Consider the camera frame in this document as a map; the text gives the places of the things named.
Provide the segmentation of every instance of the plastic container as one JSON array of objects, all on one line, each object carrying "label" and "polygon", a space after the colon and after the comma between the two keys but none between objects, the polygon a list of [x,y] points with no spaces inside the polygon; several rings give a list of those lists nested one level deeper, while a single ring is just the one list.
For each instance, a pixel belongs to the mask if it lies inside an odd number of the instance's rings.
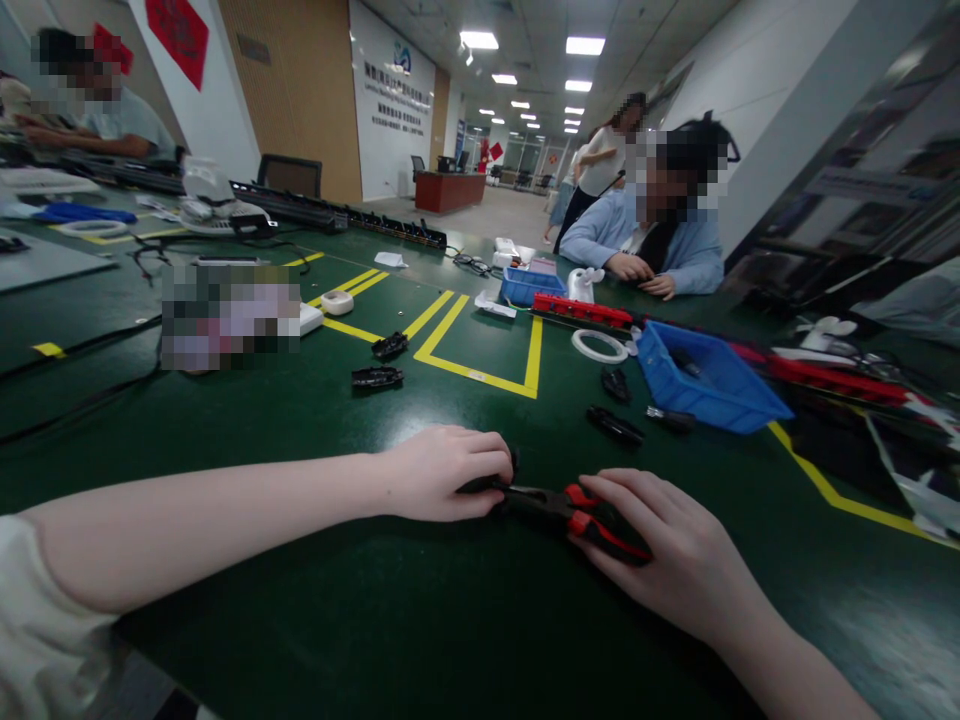
[{"label": "plastic container", "polygon": [[504,299],[520,307],[533,305],[533,296],[538,292],[567,296],[567,286],[556,275],[534,273],[529,270],[505,268],[500,294]]},{"label": "plastic container", "polygon": [[[793,417],[767,384],[718,338],[647,322],[637,360],[657,406],[689,412],[700,422],[748,435],[773,420]],[[694,378],[680,370],[669,350],[683,348],[701,370]]]}]

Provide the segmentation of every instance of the tape roll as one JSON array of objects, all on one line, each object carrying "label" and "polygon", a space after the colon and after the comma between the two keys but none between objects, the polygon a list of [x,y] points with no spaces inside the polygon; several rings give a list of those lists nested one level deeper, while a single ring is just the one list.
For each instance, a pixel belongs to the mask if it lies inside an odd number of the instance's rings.
[{"label": "tape roll", "polygon": [[353,310],[353,295],[342,290],[331,290],[320,296],[320,307],[327,315],[346,315]]},{"label": "tape roll", "polygon": [[[615,354],[604,355],[603,353],[598,353],[596,350],[591,350],[583,342],[584,338],[588,337],[605,342],[614,349]],[[582,354],[586,355],[591,360],[596,360],[597,362],[606,363],[607,365],[619,365],[627,359],[627,349],[623,346],[623,343],[615,338],[610,337],[609,335],[604,335],[603,333],[598,333],[594,330],[577,330],[573,334],[573,337],[570,339],[570,341],[573,343],[573,346]]]},{"label": "tape roll", "polygon": [[114,237],[123,235],[129,228],[119,220],[77,220],[57,230],[68,237]]}]

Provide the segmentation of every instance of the white sleeve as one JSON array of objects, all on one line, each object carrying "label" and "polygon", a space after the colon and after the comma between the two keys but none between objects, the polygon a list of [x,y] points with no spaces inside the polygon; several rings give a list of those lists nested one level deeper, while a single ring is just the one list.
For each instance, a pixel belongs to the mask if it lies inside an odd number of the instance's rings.
[{"label": "white sleeve", "polygon": [[36,528],[0,517],[0,718],[82,717],[114,668],[116,615],[57,587]]}]

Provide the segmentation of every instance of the person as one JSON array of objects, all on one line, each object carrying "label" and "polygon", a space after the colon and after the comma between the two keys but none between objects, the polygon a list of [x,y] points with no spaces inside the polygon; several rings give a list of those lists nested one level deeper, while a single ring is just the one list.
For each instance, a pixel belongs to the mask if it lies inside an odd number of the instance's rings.
[{"label": "person", "polygon": [[646,108],[647,96],[642,92],[634,93],[587,143],[580,157],[580,182],[563,217],[553,248],[554,254],[558,252],[560,242],[570,226],[597,201],[604,190],[617,181],[617,175],[627,159],[627,138],[636,135],[643,125]]},{"label": "person", "polygon": [[697,197],[716,179],[730,134],[714,120],[695,120],[667,133],[648,162],[645,182],[611,192],[570,228],[560,254],[604,268],[665,301],[709,295],[723,281],[715,213]]},{"label": "person", "polygon": [[41,71],[66,79],[103,112],[76,118],[75,129],[52,129],[36,118],[18,116],[27,140],[35,145],[75,148],[100,155],[138,160],[175,160],[176,143],[141,97],[120,82],[119,66],[103,61],[103,51],[91,50],[85,40],[58,28],[43,28],[36,38]]},{"label": "person", "polygon": [[550,231],[557,225],[563,225],[563,218],[567,214],[567,208],[570,207],[570,198],[573,197],[577,185],[580,184],[580,158],[583,157],[587,145],[590,144],[590,141],[593,140],[594,135],[596,135],[599,130],[600,128],[593,129],[587,142],[579,147],[570,160],[567,174],[563,176],[563,182],[560,183],[560,188],[557,191],[557,201],[553,206],[553,210],[550,211],[550,218],[547,220],[547,229],[543,231],[543,242],[547,245],[553,242],[550,239]]},{"label": "person", "polygon": [[[122,613],[349,520],[482,517],[503,492],[457,490],[488,476],[513,480],[499,434],[434,426],[375,455],[141,480],[2,517],[0,715],[80,717],[111,676],[110,625]],[[696,501],[636,470],[580,481],[616,506],[656,559],[636,569],[571,540],[634,600],[720,653],[771,717],[875,717],[777,614]]]}]

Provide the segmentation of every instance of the hand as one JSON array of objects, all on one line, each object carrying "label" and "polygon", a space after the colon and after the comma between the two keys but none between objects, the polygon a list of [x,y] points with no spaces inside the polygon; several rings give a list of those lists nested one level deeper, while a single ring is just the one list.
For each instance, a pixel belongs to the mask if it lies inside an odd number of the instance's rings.
[{"label": "hand", "polygon": [[510,450],[498,433],[436,425],[377,456],[385,485],[383,512],[411,520],[451,522],[482,517],[503,502],[499,490],[457,495],[476,478],[513,482]]},{"label": "hand", "polygon": [[669,275],[657,275],[653,280],[640,283],[637,287],[646,293],[662,297],[664,302],[673,300],[677,295],[677,281]]},{"label": "hand", "polygon": [[607,260],[603,266],[624,282],[630,280],[651,280],[656,274],[650,266],[647,265],[645,260],[638,258],[636,255],[628,255],[627,253],[611,255],[610,259]]},{"label": "hand", "polygon": [[616,507],[653,552],[650,564],[636,568],[570,538],[638,603],[714,649],[749,642],[744,638],[782,622],[720,521],[678,487],[626,469],[580,482]]}]

